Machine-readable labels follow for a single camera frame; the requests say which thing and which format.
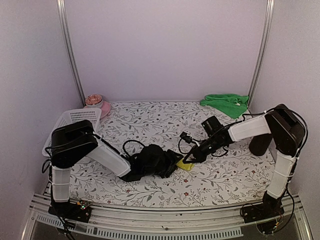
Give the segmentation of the yellow-green crocodile towel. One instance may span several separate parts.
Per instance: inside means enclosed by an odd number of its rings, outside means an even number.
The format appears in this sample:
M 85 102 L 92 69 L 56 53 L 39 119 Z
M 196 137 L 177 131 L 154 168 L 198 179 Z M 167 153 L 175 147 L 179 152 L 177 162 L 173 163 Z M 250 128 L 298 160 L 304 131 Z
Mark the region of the yellow-green crocodile towel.
M 183 163 L 183 161 L 180 160 L 180 161 L 176 164 L 176 166 L 177 166 L 178 168 L 182 169 L 182 170 L 191 171 L 191 170 L 194 168 L 195 164 L 194 164 L 194 163 Z

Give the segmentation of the green microfiber towel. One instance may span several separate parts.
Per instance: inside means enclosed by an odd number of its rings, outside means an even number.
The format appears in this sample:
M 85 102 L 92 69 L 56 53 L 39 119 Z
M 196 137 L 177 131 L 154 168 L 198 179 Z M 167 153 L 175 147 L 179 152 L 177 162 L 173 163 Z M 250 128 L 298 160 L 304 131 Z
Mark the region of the green microfiber towel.
M 201 106 L 215 108 L 230 118 L 237 119 L 247 111 L 248 101 L 248 95 L 238 95 L 234 93 L 209 94 L 206 95 L 199 104 Z

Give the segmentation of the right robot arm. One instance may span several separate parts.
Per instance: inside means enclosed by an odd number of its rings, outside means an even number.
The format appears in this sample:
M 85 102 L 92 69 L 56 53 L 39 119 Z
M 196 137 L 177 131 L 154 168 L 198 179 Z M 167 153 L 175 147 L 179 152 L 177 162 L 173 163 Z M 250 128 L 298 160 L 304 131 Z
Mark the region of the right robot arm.
M 262 218 L 281 213 L 282 197 L 288 189 L 297 160 L 308 138 L 308 126 L 305 120 L 284 104 L 261 113 L 248 114 L 249 119 L 222 125 L 212 116 L 202 122 L 202 127 L 208 135 L 205 140 L 197 141 L 186 132 L 180 134 L 180 139 L 194 146 L 182 160 L 185 164 L 203 163 L 208 155 L 221 148 L 250 139 L 250 152 L 255 156 L 266 153 L 271 142 L 276 149 L 275 168 L 271 182 L 262 198 L 262 204 L 257 211 Z

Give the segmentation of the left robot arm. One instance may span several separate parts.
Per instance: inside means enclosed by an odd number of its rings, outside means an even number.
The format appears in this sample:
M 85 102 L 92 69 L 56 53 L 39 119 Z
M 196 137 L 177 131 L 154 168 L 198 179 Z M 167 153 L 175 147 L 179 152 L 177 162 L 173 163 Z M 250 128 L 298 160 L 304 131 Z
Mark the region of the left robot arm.
M 156 175 L 168 178 L 183 158 L 170 149 L 163 150 L 156 144 L 143 146 L 138 153 L 121 154 L 115 147 L 97 135 L 89 120 L 78 121 L 56 128 L 51 133 L 51 144 L 44 148 L 49 156 L 49 180 L 55 209 L 63 216 L 74 213 L 69 202 L 69 185 L 72 167 L 83 158 L 90 158 L 109 169 L 125 182 L 139 181 Z

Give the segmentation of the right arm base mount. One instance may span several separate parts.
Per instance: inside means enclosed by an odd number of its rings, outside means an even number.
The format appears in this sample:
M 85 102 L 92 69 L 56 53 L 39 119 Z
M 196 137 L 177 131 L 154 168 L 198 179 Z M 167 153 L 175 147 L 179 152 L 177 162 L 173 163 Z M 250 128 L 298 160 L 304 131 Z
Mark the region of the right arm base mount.
M 245 223 L 251 223 L 269 218 L 274 218 L 284 214 L 282 201 L 266 201 L 259 204 L 245 204 L 241 207 L 239 213 Z

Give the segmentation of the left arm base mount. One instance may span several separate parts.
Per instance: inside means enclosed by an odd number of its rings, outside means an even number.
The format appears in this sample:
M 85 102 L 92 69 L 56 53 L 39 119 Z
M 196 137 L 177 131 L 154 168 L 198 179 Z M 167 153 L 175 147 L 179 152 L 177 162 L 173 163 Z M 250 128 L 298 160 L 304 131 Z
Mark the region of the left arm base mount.
M 61 219 L 74 220 L 82 223 L 88 223 L 91 217 L 92 208 L 90 203 L 84 200 L 79 200 L 77 203 L 70 202 L 68 198 L 66 201 L 58 202 L 54 200 L 53 186 L 50 190 L 50 207 L 48 213 Z

